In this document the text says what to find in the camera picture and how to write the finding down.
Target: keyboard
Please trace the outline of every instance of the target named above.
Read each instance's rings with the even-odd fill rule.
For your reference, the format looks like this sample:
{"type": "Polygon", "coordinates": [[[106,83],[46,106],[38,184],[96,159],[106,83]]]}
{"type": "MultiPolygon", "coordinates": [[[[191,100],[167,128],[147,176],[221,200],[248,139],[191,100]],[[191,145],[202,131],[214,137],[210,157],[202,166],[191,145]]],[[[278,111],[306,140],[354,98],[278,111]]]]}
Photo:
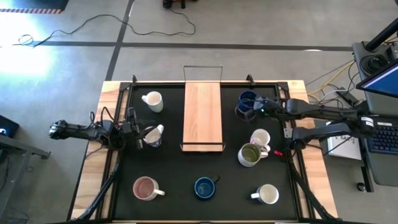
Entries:
{"type": "Polygon", "coordinates": [[[374,124],[374,135],[366,138],[369,151],[398,155],[398,119],[376,118],[374,124]]]}

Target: mug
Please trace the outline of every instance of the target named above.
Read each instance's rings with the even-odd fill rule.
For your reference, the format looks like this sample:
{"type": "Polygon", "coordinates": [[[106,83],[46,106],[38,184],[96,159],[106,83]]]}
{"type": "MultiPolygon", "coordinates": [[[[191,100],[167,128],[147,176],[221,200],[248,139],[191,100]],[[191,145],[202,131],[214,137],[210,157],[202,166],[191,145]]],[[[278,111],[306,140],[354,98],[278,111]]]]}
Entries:
{"type": "Polygon", "coordinates": [[[252,199],[257,199],[261,203],[272,205],[279,199],[279,192],[276,187],[271,184],[260,186],[256,193],[250,195],[252,199]]]}
{"type": "Polygon", "coordinates": [[[258,146],[263,152],[271,151],[271,148],[268,146],[270,140],[271,137],[269,136],[268,131],[264,129],[255,130],[250,137],[250,143],[258,146]]]}
{"type": "Polygon", "coordinates": [[[146,96],[142,96],[141,99],[153,112],[159,113],[163,110],[163,99],[160,93],[152,91],[146,96]]]}
{"type": "Polygon", "coordinates": [[[160,144],[162,144],[162,133],[164,130],[163,125],[158,125],[156,128],[154,128],[152,131],[150,131],[147,135],[144,137],[144,141],[146,144],[152,146],[152,147],[159,147],[160,144]]]}
{"type": "Polygon", "coordinates": [[[150,177],[138,178],[132,186],[132,192],[140,200],[150,201],[157,195],[165,195],[164,191],[159,190],[159,184],[150,177]]]}
{"type": "Polygon", "coordinates": [[[245,113],[253,109],[254,100],[256,99],[256,97],[257,94],[253,91],[242,92],[239,96],[239,103],[238,103],[238,109],[240,110],[240,112],[245,113]]]}
{"type": "Polygon", "coordinates": [[[267,152],[262,152],[255,144],[244,144],[238,152],[238,160],[244,167],[252,167],[256,165],[261,158],[268,156],[267,152]]]}
{"type": "Polygon", "coordinates": [[[199,199],[208,200],[211,199],[216,192],[216,184],[220,177],[200,177],[193,186],[195,194],[199,199]]]}

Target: mug handle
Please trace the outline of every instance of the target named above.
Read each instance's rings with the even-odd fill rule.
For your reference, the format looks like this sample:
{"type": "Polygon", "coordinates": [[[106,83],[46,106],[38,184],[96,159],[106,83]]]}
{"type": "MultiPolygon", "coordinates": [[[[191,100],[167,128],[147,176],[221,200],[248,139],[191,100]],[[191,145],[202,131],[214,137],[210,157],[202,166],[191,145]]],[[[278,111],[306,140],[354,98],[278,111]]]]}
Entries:
{"type": "Polygon", "coordinates": [[[160,124],[156,128],[159,130],[160,134],[163,133],[163,130],[164,130],[164,126],[163,125],[160,124]]]}
{"type": "Polygon", "coordinates": [[[162,190],[157,190],[157,189],[154,190],[154,193],[155,193],[155,194],[158,194],[158,195],[162,195],[162,196],[164,196],[164,195],[166,194],[164,191],[162,191],[162,190]]]}
{"type": "Polygon", "coordinates": [[[251,197],[252,199],[256,199],[256,198],[259,198],[259,197],[260,197],[260,194],[259,194],[259,193],[254,193],[254,194],[251,194],[250,197],[251,197]]]}
{"type": "Polygon", "coordinates": [[[268,152],[261,152],[260,157],[261,157],[261,159],[267,158],[268,157],[268,152]]]}
{"type": "Polygon", "coordinates": [[[270,152],[271,151],[271,147],[269,147],[269,145],[265,145],[262,148],[265,149],[265,151],[263,151],[263,152],[270,152]]]}
{"type": "Polygon", "coordinates": [[[216,177],[211,178],[214,183],[217,183],[221,178],[217,175],[216,177]]]}
{"type": "Polygon", "coordinates": [[[143,100],[143,102],[147,103],[147,96],[142,96],[141,99],[143,100]]]}

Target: blue keyboard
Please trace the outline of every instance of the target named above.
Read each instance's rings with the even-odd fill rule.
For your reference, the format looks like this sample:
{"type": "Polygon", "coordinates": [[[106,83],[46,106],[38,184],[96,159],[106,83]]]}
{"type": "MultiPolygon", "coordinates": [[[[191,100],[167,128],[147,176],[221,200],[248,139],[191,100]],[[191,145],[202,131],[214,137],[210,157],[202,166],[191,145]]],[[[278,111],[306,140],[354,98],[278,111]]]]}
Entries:
{"type": "Polygon", "coordinates": [[[379,125],[375,122],[376,132],[367,138],[369,151],[383,154],[398,154],[398,126],[379,125]]]}

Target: power strip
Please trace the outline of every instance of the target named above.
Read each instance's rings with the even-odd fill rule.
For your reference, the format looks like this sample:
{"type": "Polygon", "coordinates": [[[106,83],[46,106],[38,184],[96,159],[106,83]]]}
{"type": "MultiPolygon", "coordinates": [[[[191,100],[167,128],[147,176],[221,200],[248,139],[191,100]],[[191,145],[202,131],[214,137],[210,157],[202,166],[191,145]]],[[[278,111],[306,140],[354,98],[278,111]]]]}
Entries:
{"type": "MultiPolygon", "coordinates": [[[[340,87],[339,90],[346,90],[344,87],[340,87]]],[[[358,104],[359,100],[355,98],[351,93],[347,93],[346,91],[338,91],[337,95],[341,97],[345,102],[347,102],[350,106],[354,107],[358,104]]]]}

